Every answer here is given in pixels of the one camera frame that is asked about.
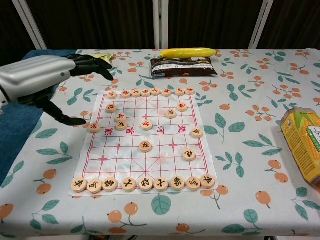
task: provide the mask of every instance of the floral tablecloth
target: floral tablecloth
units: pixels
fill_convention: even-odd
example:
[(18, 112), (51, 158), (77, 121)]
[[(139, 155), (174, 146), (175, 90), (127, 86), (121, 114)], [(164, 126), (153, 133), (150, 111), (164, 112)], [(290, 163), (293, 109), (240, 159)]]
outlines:
[(295, 106), (320, 114), (320, 51), (220, 50), (218, 76), (152, 79), (158, 50), (113, 53), (112, 82), (72, 77), (52, 101), (90, 121), (101, 90), (193, 87), (220, 186), (176, 194), (71, 197), (88, 124), (43, 114), (0, 187), (0, 235), (319, 236), (319, 193), (303, 179), (279, 127)]

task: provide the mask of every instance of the robotic hand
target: robotic hand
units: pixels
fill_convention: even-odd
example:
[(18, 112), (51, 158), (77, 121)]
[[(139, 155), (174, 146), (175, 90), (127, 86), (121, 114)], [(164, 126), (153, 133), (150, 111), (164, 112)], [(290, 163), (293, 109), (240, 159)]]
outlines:
[(51, 101), (54, 85), (70, 77), (95, 72), (112, 81), (107, 69), (112, 66), (90, 55), (71, 54), (60, 56), (36, 56), (0, 67), (0, 115), (2, 106), (8, 103), (35, 105), (58, 122), (77, 126), (86, 123), (81, 118), (71, 118)]

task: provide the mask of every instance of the curtain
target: curtain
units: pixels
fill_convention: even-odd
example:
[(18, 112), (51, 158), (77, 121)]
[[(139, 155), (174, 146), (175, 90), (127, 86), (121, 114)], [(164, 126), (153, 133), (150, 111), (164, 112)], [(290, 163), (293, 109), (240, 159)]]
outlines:
[(153, 49), (151, 0), (27, 0), (49, 49)]
[(263, 0), (170, 0), (169, 48), (247, 49)]
[(320, 49), (320, 0), (275, 0), (259, 49)]
[(1, 0), (0, 66), (20, 61), (35, 49), (28, 32), (11, 0)]

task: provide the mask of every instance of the banana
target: banana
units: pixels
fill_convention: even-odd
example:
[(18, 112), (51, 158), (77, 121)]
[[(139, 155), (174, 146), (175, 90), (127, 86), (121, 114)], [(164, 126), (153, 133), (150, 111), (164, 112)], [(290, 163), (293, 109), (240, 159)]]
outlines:
[(194, 48), (171, 48), (163, 50), (159, 58), (165, 59), (186, 59), (186, 58), (200, 58), (211, 57), (217, 53), (216, 50), (204, 47)]

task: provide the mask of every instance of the chinese chess board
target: chinese chess board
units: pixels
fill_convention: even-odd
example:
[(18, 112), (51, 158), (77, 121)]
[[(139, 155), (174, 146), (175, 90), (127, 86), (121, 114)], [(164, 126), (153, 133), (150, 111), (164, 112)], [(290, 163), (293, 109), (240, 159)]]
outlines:
[[(123, 179), (134, 178), (137, 183), (142, 177), (165, 177), (168, 182), (174, 176), (181, 176), (186, 181), (189, 177), (200, 178), (203, 174), (214, 177), (212, 189), (219, 185), (214, 168), (212, 155), (206, 135), (193, 138), (193, 128), (204, 129), (202, 118), (195, 95), (169, 97), (158, 95), (149, 97), (122, 98), (120, 92), (116, 99), (108, 99), (106, 91), (97, 96), (91, 123), (98, 122), (100, 131), (88, 132), (80, 153), (80, 159), (74, 177), (83, 177), (87, 181), (98, 178), (101, 181), (113, 177), (118, 181), (118, 187), (113, 192), (102, 190), (99, 195), (142, 194), (137, 185), (132, 192), (124, 192), (121, 187)], [(165, 117), (168, 109), (176, 109), (178, 103), (185, 103), (188, 107), (185, 112), (177, 112), (173, 119)], [(107, 105), (117, 107), (115, 113), (105, 111)], [(115, 116), (126, 114), (127, 129), (116, 129)], [(143, 130), (141, 124), (148, 120), (152, 122), (151, 130)], [(149, 141), (152, 150), (144, 153), (139, 150), (142, 141)], [(183, 158), (185, 149), (193, 149), (196, 159), (186, 161)], [(185, 187), (182, 192), (189, 192)], [(166, 192), (174, 192), (169, 186)], [(90, 196), (87, 190), (75, 193), (72, 196)]]

